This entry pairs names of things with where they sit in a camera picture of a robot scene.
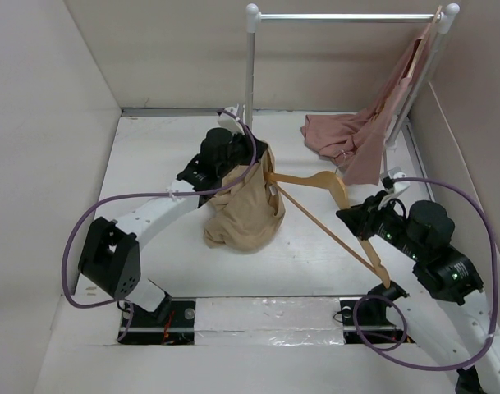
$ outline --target screw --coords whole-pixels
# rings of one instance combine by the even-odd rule
[[[187,320],[192,320],[195,318],[195,310],[193,308],[188,308],[184,311],[184,318]]]
[[[341,316],[343,318],[351,318],[351,316],[352,316],[351,307],[349,307],[349,306],[343,306],[342,309],[341,309]]]

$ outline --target white table surface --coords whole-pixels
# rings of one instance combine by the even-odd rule
[[[334,170],[304,146],[299,131],[306,112],[261,112],[255,135],[270,143],[276,172],[310,176]],[[198,152],[216,117],[122,118],[112,147],[101,198],[164,190]],[[416,170],[403,134],[389,153],[408,176]],[[335,216],[337,207],[325,190],[284,185],[307,209],[362,254],[351,233]],[[376,193],[379,186],[352,186],[352,204]],[[407,208],[426,199],[425,188],[412,186],[402,200]],[[101,207],[97,216],[115,218],[142,204],[140,199]],[[287,213],[274,238],[262,250],[242,254],[227,247],[209,249],[202,224],[211,212],[196,210],[155,237],[142,252],[142,269],[151,280],[176,297],[311,296],[364,294],[379,284],[308,218],[285,200]],[[447,318],[411,273],[413,262],[373,238],[372,243],[392,280],[398,282],[438,324]],[[81,276],[80,302],[107,296]],[[58,308],[53,338],[35,393],[77,392],[272,392],[272,393],[450,393],[443,373],[424,373],[391,364],[365,346],[120,346],[115,342],[119,313],[114,305],[96,310]],[[404,345],[395,356],[433,364],[415,345]]]

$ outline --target clothing rack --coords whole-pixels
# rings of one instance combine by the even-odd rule
[[[386,139],[387,149],[396,148],[396,138],[401,126],[411,110],[421,85],[429,74],[430,66],[440,51],[452,22],[460,11],[460,6],[453,3],[445,7],[438,18],[438,33],[432,42],[429,56],[424,64],[417,81],[412,85],[406,97],[396,124]],[[257,25],[265,22],[315,22],[315,23],[429,23],[434,19],[434,14],[263,14],[255,4],[246,7],[246,108],[245,123],[251,129],[253,120],[253,94],[254,94],[254,67],[255,67],[255,34]]]

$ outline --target beige garment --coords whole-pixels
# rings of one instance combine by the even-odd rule
[[[265,172],[273,172],[275,160],[270,149],[232,188],[217,193],[209,203],[217,214],[204,225],[204,240],[210,247],[223,244],[242,251],[256,250],[270,242],[284,218],[282,196],[271,191]],[[222,185],[234,181],[247,166],[238,166],[222,179]]]

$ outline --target pink cloth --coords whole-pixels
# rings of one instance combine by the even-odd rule
[[[430,31],[424,29],[397,63],[375,102],[355,115],[307,115],[301,131],[305,145],[327,156],[340,168],[347,185],[374,184],[379,181],[383,159],[384,138],[401,99],[421,73],[427,48],[416,63],[412,76],[406,76],[422,39]]]

